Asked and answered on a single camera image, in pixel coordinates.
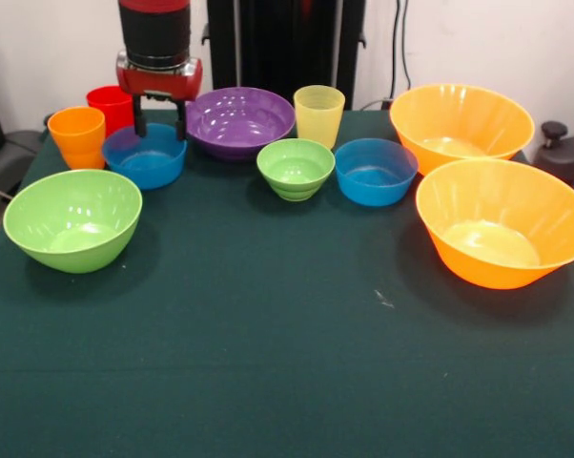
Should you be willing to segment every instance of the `blue bowl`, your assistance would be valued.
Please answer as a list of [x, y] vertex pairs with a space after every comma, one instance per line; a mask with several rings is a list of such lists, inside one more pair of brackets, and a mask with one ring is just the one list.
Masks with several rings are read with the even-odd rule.
[[144, 138], [132, 126], [113, 133], [105, 140], [103, 156], [114, 172], [146, 190], [166, 186], [181, 175], [186, 149], [187, 142], [176, 139], [174, 127], [148, 124]]
[[362, 138], [336, 151], [340, 190], [360, 205], [383, 207], [401, 200], [418, 170], [414, 155], [389, 140]]

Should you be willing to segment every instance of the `green bowl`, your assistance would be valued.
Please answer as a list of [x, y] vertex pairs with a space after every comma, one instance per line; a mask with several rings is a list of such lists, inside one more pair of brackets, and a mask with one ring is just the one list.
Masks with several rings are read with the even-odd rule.
[[142, 206], [141, 192], [129, 179], [104, 170], [71, 170], [20, 191], [8, 205], [3, 228], [33, 259], [84, 274], [117, 258]]
[[334, 170], [334, 154], [320, 143], [287, 138], [269, 144], [257, 155], [257, 168], [285, 200], [310, 198]]

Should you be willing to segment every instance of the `yellow cup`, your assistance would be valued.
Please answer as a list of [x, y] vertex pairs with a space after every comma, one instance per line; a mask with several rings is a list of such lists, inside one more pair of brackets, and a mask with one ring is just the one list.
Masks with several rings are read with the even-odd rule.
[[105, 141], [105, 115], [96, 108], [68, 108], [48, 121], [51, 137], [72, 169], [105, 167], [102, 147]]
[[344, 94], [329, 86], [306, 86], [294, 94], [297, 137], [314, 140], [334, 148], [342, 112]]

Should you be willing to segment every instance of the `white mark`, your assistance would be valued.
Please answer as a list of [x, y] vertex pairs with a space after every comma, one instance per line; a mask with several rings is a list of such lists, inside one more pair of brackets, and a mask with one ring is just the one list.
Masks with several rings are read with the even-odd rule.
[[376, 293], [376, 297], [379, 298], [379, 301], [382, 305], [390, 308], [395, 308], [392, 303], [390, 303], [384, 296], [382, 296], [382, 293], [379, 292], [378, 289], [375, 289], [374, 292]]

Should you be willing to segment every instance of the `bowl rim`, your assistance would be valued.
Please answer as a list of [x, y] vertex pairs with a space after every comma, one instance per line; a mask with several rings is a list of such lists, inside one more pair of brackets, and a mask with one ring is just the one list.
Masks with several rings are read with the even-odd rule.
[[[161, 128], [161, 129], [164, 129], [164, 130], [169, 129], [171, 132], [173, 132], [174, 134], [176, 134], [176, 132], [175, 132], [175, 127], [173, 127], [173, 126], [171, 126], [171, 125], [169, 125], [169, 124], [163, 124], [163, 123], [161, 123], [161, 122], [150, 122], [150, 123], [147, 124], [147, 127], [159, 127], [159, 128]], [[114, 161], [114, 160], [111, 160], [111, 159], [109, 158], [108, 154], [106, 153], [106, 150], [107, 150], [107, 148], [109, 147], [109, 146], [108, 146], [109, 140], [111, 139], [112, 136], [114, 136], [114, 135], [116, 135], [116, 134], [118, 134], [118, 133], [120, 133], [120, 132], [122, 132], [122, 131], [133, 130], [133, 129], [134, 129], [133, 126], [122, 127], [121, 129], [118, 129], [117, 131], [115, 131], [115, 132], [113, 132], [111, 135], [109, 135], [109, 136], [105, 139], [105, 141], [103, 142], [103, 146], [102, 146], [102, 148], [101, 148], [101, 154], [102, 154], [103, 158], [105, 159], [105, 161], [107, 162], [107, 165], [110, 166], [110, 168], [111, 168], [111, 167], [118, 167], [118, 168], [120, 168], [120, 169], [124, 169], [125, 167], [124, 167], [122, 164], [120, 164], [120, 163], [118, 163], [118, 162], [116, 162], [116, 161]], [[160, 166], [148, 168], [148, 169], [145, 169], [145, 171], [151, 172], [151, 171], [154, 171], [154, 170], [162, 169], [162, 168], [164, 168], [164, 167], [166, 167], [166, 166], [172, 165], [174, 162], [180, 161], [180, 160], [185, 156], [185, 154], [187, 153], [188, 146], [189, 146], [189, 142], [188, 142], [187, 139], [183, 140], [181, 143], [183, 143], [183, 148], [181, 148], [181, 151], [179, 152], [178, 155], [173, 156], [173, 157], [171, 158], [171, 160], [169, 160], [168, 162], [165, 162], [164, 164], [162, 164], [162, 165], [160, 165]]]
[[[84, 110], [94, 111], [97, 114], [100, 114], [101, 115], [101, 121], [87, 131], [74, 132], [74, 133], [66, 133], [66, 132], [57, 131], [54, 127], [52, 127], [52, 121], [54, 120], [54, 122], [55, 122], [55, 119], [57, 116], [64, 115], [65, 113], [68, 113], [68, 112], [80, 112], [80, 111], [84, 111]], [[60, 111], [54, 113], [52, 116], [50, 116], [50, 119], [48, 119], [48, 130], [50, 131], [51, 134], [55, 134], [55, 135], [59, 135], [59, 136], [87, 135], [87, 134], [91, 134], [92, 132], [100, 129], [100, 127], [103, 126], [103, 124], [106, 124], [106, 122], [107, 122], [107, 119], [105, 117], [105, 114], [102, 112], [102, 110], [99, 110], [98, 108], [95, 108], [95, 107], [86, 107], [86, 106], [82, 105], [82, 106], [77, 106], [77, 107], [65, 108], [64, 110], [60, 110]]]
[[453, 157], [456, 159], [469, 159], [469, 158], [471, 158], [471, 157], [467, 157], [467, 156], [452, 155], [449, 153], [440, 153], [440, 152], [437, 152], [434, 150], [429, 150], [429, 148], [427, 148], [423, 142], [415, 140], [414, 138], [404, 134], [403, 132], [401, 132], [397, 128], [397, 125], [396, 125], [395, 119], [394, 119], [394, 115], [393, 115], [394, 107], [395, 107], [396, 103], [399, 104], [400, 101], [402, 101], [410, 93], [415, 93], [415, 92], [427, 90], [427, 89], [439, 88], [441, 86], [454, 86], [456, 88], [466, 88], [468, 90], [474, 90], [474, 91], [480, 91], [483, 93], [493, 94], [493, 95], [495, 95], [495, 96], [497, 96], [503, 100], [506, 100], [506, 101], [512, 103], [513, 105], [515, 105], [519, 110], [521, 110], [526, 115], [528, 122], [530, 124], [530, 127], [531, 127], [530, 135], [529, 135], [528, 139], [526, 141], [524, 141], [522, 145], [520, 145], [517, 148], [510, 150], [507, 153], [502, 153], [500, 155], [487, 155], [486, 157], [489, 157], [489, 158], [510, 158], [513, 155], [515, 155], [518, 151], [520, 151], [522, 148], [524, 148], [526, 145], [528, 145], [533, 140], [533, 137], [535, 136], [535, 120], [533, 119], [533, 116], [531, 116], [531, 113], [529, 113], [528, 110], [522, 104], [520, 104], [519, 102], [517, 102], [513, 98], [510, 98], [507, 95], [503, 95], [497, 91], [493, 91], [491, 89], [487, 89], [487, 88], [482, 87], [482, 86], [476, 86], [476, 85], [465, 84], [465, 83], [430, 83], [430, 84], [424, 84], [424, 85], [417, 86], [416, 88], [412, 88], [412, 89], [400, 94], [395, 100], [393, 100], [393, 103], [391, 104], [391, 108], [389, 110], [389, 119], [391, 121], [391, 124], [400, 136], [403, 136], [406, 140], [414, 143], [415, 145], [424, 149], [425, 151], [433, 151], [433, 153], [440, 155], [440, 156]]
[[551, 181], [554, 181], [557, 185], [561, 186], [563, 189], [565, 189], [567, 191], [567, 193], [571, 193], [574, 196], [574, 189], [571, 188], [569, 185], [567, 185], [566, 183], [564, 183], [563, 181], [559, 180], [558, 178], [554, 177], [553, 175], [544, 172], [543, 170], [540, 170], [536, 167], [533, 167], [532, 165], [529, 164], [522, 164], [520, 162], [515, 162], [513, 160], [499, 160], [499, 159], [494, 159], [491, 157], [476, 157], [476, 158], [470, 158], [467, 159], [466, 162], [463, 161], [451, 161], [448, 162], [446, 164], [441, 165], [440, 167], [435, 168], [434, 170], [432, 170], [431, 172], [429, 172], [425, 177], [422, 178], [422, 180], [419, 183], [419, 187], [417, 188], [417, 193], [416, 193], [416, 197], [415, 197], [415, 203], [416, 203], [416, 207], [417, 207], [417, 213], [419, 214], [419, 218], [422, 220], [425, 228], [427, 229], [427, 231], [433, 233], [433, 235], [435, 237], [437, 237], [439, 240], [441, 240], [442, 243], [445, 243], [446, 245], [450, 246], [451, 248], [457, 250], [459, 253], [467, 256], [468, 258], [471, 258], [473, 260], [478, 260], [480, 262], [486, 262], [488, 264], [491, 265], [495, 265], [498, 267], [503, 267], [506, 269], [513, 269], [513, 270], [522, 270], [522, 271], [531, 271], [531, 270], [547, 270], [547, 269], [557, 269], [559, 267], [562, 267], [563, 265], [567, 265], [570, 264], [571, 262], [574, 261], [574, 256], [571, 258], [567, 258], [565, 260], [562, 260], [560, 262], [550, 262], [550, 263], [545, 263], [545, 264], [540, 264], [540, 265], [534, 265], [534, 266], [513, 266], [513, 265], [504, 265], [501, 264], [499, 262], [494, 262], [492, 260], [482, 260], [480, 258], [477, 258], [475, 256], [472, 256], [468, 253], [465, 253], [464, 251], [462, 251], [459, 247], [457, 247], [454, 243], [450, 243], [449, 241], [447, 241], [444, 236], [442, 234], [440, 234], [427, 220], [426, 217], [423, 216], [422, 212], [420, 211], [420, 187], [421, 186], [426, 186], [425, 182], [430, 182], [430, 180], [428, 178], [432, 177], [433, 175], [437, 174], [437, 173], [441, 173], [444, 169], [448, 169], [450, 167], [460, 167], [462, 166], [464, 163], [469, 163], [469, 162], [489, 162], [489, 163], [493, 163], [493, 164], [499, 164], [500, 167], [518, 167], [521, 168], [522, 170], [526, 169], [529, 172], [533, 173], [533, 174], [537, 174], [539, 176], [543, 176], [546, 179], [549, 179]]
[[[354, 180], [354, 179], [352, 179], [352, 178], [349, 178], [348, 175], [345, 174], [344, 172], [342, 172], [342, 171], [340, 170], [340, 168], [338, 167], [338, 155], [340, 155], [340, 156], [345, 155], [346, 153], [344, 153], [344, 152], [342, 151], [342, 148], [344, 148], [344, 147], [347, 146], [347, 145], [350, 145], [351, 143], [358, 143], [358, 142], [362, 142], [362, 141], [367, 142], [367, 141], [370, 141], [370, 140], [372, 140], [372, 141], [374, 141], [374, 142], [377, 142], [377, 143], [389, 144], [389, 145], [391, 145], [391, 146], [393, 146], [393, 145], [399, 146], [399, 147], [405, 152], [405, 155], [408, 156], [408, 157], [410, 157], [411, 159], [414, 159], [415, 163], [417, 164], [416, 167], [414, 168], [414, 173], [413, 173], [412, 175], [408, 176], [408, 178], [402, 179], [402, 180], [400, 180], [400, 182], [395, 183], [395, 184], [368, 184], [368, 183], [362, 183], [362, 182], [360, 182], [360, 181], [356, 181], [356, 180]], [[344, 177], [344, 178], [346, 178], [346, 179], [348, 179], [348, 180], [350, 180], [350, 181], [352, 181], [352, 182], [355, 182], [358, 186], [364, 186], [364, 187], [367, 187], [367, 188], [372, 188], [372, 189], [389, 189], [389, 188], [394, 188], [394, 187], [396, 187], [396, 186], [403, 186], [404, 184], [409, 183], [409, 182], [411, 182], [411, 181], [414, 179], [414, 177], [415, 177], [415, 176], [417, 175], [417, 173], [419, 172], [419, 167], [420, 167], [420, 165], [419, 165], [419, 160], [417, 159], [416, 156], [414, 156], [414, 153], [412, 153], [410, 150], [408, 150], [406, 147], [404, 147], [403, 145], [401, 145], [401, 144], [398, 143], [397, 141], [388, 140], [388, 139], [386, 139], [386, 138], [372, 138], [372, 137], [369, 137], [369, 138], [356, 138], [356, 139], [354, 139], [354, 140], [347, 141], [346, 143], [341, 144], [341, 145], [338, 147], [338, 149], [336, 150], [336, 174], [337, 174], [339, 177]]]
[[[50, 181], [52, 179], [54, 179], [55, 177], [60, 177], [60, 176], [65, 176], [65, 175], [76, 175], [76, 174], [87, 174], [87, 175], [113, 175], [113, 176], [117, 176], [120, 179], [123, 179], [124, 182], [126, 182], [129, 186], [131, 186], [135, 191], [136, 191], [136, 195], [138, 197], [137, 199], [137, 209], [136, 209], [136, 214], [134, 215], [133, 219], [124, 227], [124, 229], [122, 229], [121, 231], [119, 231], [117, 234], [115, 234], [115, 236], [113, 236], [111, 239], [109, 240], [105, 240], [101, 243], [98, 243], [94, 246], [89, 246], [87, 248], [84, 249], [78, 249], [78, 250], [66, 250], [66, 251], [60, 251], [60, 252], [52, 252], [52, 251], [43, 251], [43, 250], [39, 250], [37, 248], [31, 248], [29, 246], [27, 246], [24, 243], [20, 243], [19, 241], [17, 241], [17, 239], [13, 236], [13, 234], [10, 233], [10, 231], [8, 230], [8, 224], [7, 224], [7, 220], [8, 220], [8, 216], [10, 214], [10, 211], [12, 209], [12, 206], [14, 205], [15, 202], [18, 201], [18, 199], [23, 196], [25, 193], [25, 191], [29, 190], [30, 188], [33, 188], [37, 185], [39, 185], [40, 183], [44, 183], [46, 181]], [[11, 202], [9, 203], [9, 205], [7, 206], [4, 214], [3, 214], [3, 230], [5, 231], [6, 235], [8, 236], [8, 239], [10, 239], [16, 246], [20, 247], [23, 250], [26, 251], [30, 251], [32, 253], [36, 253], [36, 254], [41, 254], [44, 256], [60, 256], [60, 255], [72, 255], [75, 253], [85, 253], [87, 251], [90, 250], [95, 250], [96, 248], [103, 246], [105, 244], [111, 243], [113, 240], [121, 237], [124, 233], [128, 232], [134, 224], [136, 224], [136, 222], [138, 221], [140, 215], [141, 215], [141, 210], [143, 208], [143, 195], [141, 194], [141, 190], [138, 189], [138, 187], [136, 186], [136, 184], [133, 183], [132, 180], [130, 180], [127, 177], [124, 177], [123, 175], [120, 175], [116, 172], [112, 172], [110, 170], [99, 170], [99, 169], [76, 169], [76, 170], [67, 170], [64, 172], [58, 172], [56, 174], [51, 174], [48, 175], [46, 177], [40, 178], [38, 180], [36, 180], [35, 182], [29, 184], [28, 186], [26, 186], [24, 189], [22, 189], [21, 191], [18, 192], [18, 194], [16, 194], [16, 196], [11, 200]]]
[[334, 156], [334, 153], [332, 153], [332, 150], [330, 150], [329, 148], [327, 148], [325, 145], [319, 143], [318, 141], [314, 141], [314, 140], [309, 140], [308, 138], [283, 138], [282, 140], [277, 140], [277, 141], [273, 141], [272, 143], [269, 143], [268, 145], [266, 145], [264, 148], [261, 149], [261, 151], [259, 152], [259, 154], [257, 155], [256, 158], [256, 167], [259, 170], [259, 172], [266, 178], [266, 179], [270, 179], [271, 181], [277, 182], [277, 183], [283, 183], [282, 181], [278, 181], [277, 179], [275, 179], [274, 177], [271, 177], [269, 175], [267, 175], [262, 168], [259, 165], [259, 159], [262, 157], [262, 154], [264, 155], [268, 155], [268, 151], [267, 148], [270, 148], [271, 146], [277, 144], [277, 143], [308, 143], [311, 144], [315, 147], [321, 147], [321, 149], [323, 150], [323, 153], [330, 157], [332, 159], [332, 166], [329, 167], [328, 171], [323, 173], [323, 175], [321, 177], [315, 178], [315, 179], [309, 179], [303, 183], [298, 183], [297, 185], [301, 186], [301, 185], [306, 185], [306, 184], [313, 184], [313, 183], [317, 183], [319, 181], [325, 180], [327, 179], [328, 176], [330, 176], [332, 174], [332, 172], [334, 172], [334, 169], [336, 168], [336, 157]]
[[190, 135], [192, 138], [195, 138], [196, 140], [203, 142], [205, 144], [211, 145], [211, 146], [217, 146], [220, 148], [227, 148], [227, 149], [234, 149], [234, 150], [245, 150], [245, 149], [253, 149], [253, 148], [263, 148], [264, 146], [267, 146], [270, 143], [273, 143], [275, 141], [278, 141], [282, 138], [284, 138], [286, 135], [288, 135], [291, 131], [293, 131], [294, 126], [296, 125], [296, 109], [294, 108], [294, 106], [283, 96], [275, 94], [271, 91], [266, 91], [265, 89], [260, 89], [260, 88], [254, 88], [251, 86], [233, 86], [230, 88], [220, 88], [220, 89], [215, 89], [213, 91], [208, 91], [207, 93], [199, 96], [196, 98], [196, 100], [190, 102], [188, 104], [188, 108], [189, 107], [193, 107], [193, 109], [199, 110], [197, 108], [197, 102], [200, 99], [204, 99], [204, 97], [209, 96], [210, 94], [221, 94], [221, 93], [228, 93], [230, 91], [234, 91], [234, 90], [247, 90], [247, 91], [254, 91], [254, 92], [259, 92], [259, 93], [264, 93], [264, 94], [268, 94], [270, 95], [272, 98], [277, 98], [280, 99], [280, 103], [284, 102], [284, 105], [286, 107], [290, 108], [290, 113], [292, 116], [290, 116], [290, 121], [288, 122], [289, 127], [287, 129], [285, 129], [285, 132], [281, 131], [281, 135], [278, 135], [277, 138], [275, 140], [270, 140], [270, 141], [262, 141], [260, 143], [251, 143], [248, 145], [240, 145], [240, 146], [232, 146], [229, 145], [227, 143], [221, 143], [221, 142], [216, 142], [216, 141], [209, 141], [208, 139], [202, 138], [199, 135], [196, 135], [195, 132], [191, 131], [190, 128], [193, 125], [193, 123], [189, 122], [188, 120], [188, 135]]

